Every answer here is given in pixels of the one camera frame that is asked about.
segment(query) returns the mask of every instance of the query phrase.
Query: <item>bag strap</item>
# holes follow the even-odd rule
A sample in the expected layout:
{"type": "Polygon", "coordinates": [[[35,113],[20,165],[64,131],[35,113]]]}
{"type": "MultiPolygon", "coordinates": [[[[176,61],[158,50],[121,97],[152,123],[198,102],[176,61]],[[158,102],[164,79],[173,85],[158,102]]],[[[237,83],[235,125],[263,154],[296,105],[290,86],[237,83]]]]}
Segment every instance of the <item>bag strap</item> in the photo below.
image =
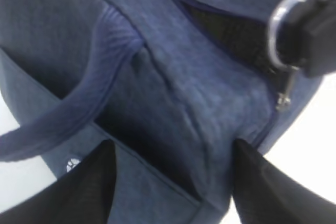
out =
{"type": "Polygon", "coordinates": [[[117,177],[115,154],[112,141],[102,142],[57,182],[0,214],[0,223],[106,224],[117,177]]]}
{"type": "Polygon", "coordinates": [[[243,224],[332,224],[336,205],[305,189],[251,145],[234,147],[233,197],[243,224]]]}
{"type": "Polygon", "coordinates": [[[93,121],[106,106],[121,67],[143,43],[118,11],[105,9],[94,28],[90,59],[80,83],[40,118],[0,136],[0,162],[41,155],[93,121]]]}

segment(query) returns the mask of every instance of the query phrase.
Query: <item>small logo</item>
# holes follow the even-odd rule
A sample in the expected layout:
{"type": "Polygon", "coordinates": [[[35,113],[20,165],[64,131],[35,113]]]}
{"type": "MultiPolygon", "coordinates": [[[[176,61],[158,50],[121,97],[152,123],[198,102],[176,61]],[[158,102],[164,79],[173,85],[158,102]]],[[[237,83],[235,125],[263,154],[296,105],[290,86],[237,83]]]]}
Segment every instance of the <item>small logo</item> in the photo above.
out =
{"type": "Polygon", "coordinates": [[[67,164],[67,173],[69,171],[71,171],[72,169],[74,169],[78,164],[80,163],[80,160],[79,159],[76,159],[76,158],[72,158],[68,161],[68,164],[67,164]]]}

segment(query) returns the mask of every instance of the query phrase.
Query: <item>bag handle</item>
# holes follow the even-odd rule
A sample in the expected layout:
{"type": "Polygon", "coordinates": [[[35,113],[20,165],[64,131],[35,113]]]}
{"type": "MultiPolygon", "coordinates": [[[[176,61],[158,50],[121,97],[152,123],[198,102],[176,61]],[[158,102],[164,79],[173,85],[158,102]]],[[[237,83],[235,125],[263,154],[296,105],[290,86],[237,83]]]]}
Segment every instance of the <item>bag handle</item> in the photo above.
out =
{"type": "Polygon", "coordinates": [[[94,27],[91,43],[88,66],[80,83],[55,108],[0,136],[0,161],[41,155],[93,121],[106,106],[121,67],[144,41],[129,21],[109,6],[94,27]]]}

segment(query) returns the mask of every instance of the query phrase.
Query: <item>blue bag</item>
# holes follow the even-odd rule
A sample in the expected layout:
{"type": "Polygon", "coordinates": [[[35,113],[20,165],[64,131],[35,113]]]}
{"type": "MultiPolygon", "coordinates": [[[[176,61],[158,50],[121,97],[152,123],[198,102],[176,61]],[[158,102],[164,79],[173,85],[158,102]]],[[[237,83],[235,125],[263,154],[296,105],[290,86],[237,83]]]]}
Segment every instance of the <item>blue bag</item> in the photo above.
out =
{"type": "Polygon", "coordinates": [[[266,153],[321,81],[299,74],[276,109],[286,78],[266,27],[280,1],[0,0],[0,87],[21,124],[0,161],[42,155],[62,178],[109,139],[108,223],[220,223],[234,140],[266,153]]]}

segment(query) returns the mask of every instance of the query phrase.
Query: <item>white background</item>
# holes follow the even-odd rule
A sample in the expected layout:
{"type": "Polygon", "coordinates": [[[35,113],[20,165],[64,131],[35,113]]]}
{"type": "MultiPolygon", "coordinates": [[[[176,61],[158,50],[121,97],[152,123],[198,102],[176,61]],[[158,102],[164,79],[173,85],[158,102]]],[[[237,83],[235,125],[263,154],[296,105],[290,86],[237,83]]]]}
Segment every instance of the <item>white background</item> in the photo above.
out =
{"type": "MultiPolygon", "coordinates": [[[[336,203],[336,74],[327,76],[310,104],[267,158],[307,188],[336,203]]],[[[0,134],[18,127],[0,95],[0,134]]],[[[0,163],[0,212],[55,181],[40,157],[0,163]]],[[[232,209],[223,224],[239,224],[232,209]]]]}

